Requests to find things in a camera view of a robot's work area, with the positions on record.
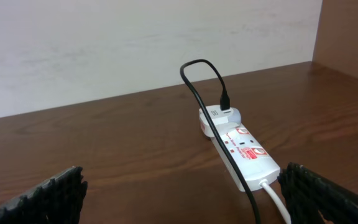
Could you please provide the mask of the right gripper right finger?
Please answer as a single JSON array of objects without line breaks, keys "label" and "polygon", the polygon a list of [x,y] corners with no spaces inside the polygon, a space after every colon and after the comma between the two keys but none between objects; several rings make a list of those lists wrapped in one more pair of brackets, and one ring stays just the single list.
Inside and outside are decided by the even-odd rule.
[{"label": "right gripper right finger", "polygon": [[292,223],[358,224],[358,195],[306,167],[289,163],[278,183]]}]

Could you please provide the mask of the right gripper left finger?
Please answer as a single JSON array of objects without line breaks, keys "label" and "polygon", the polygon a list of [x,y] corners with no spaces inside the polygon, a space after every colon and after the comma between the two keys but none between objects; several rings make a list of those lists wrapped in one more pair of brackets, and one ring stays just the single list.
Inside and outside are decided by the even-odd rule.
[{"label": "right gripper left finger", "polygon": [[78,224],[88,183],[70,167],[0,205],[0,223]]}]

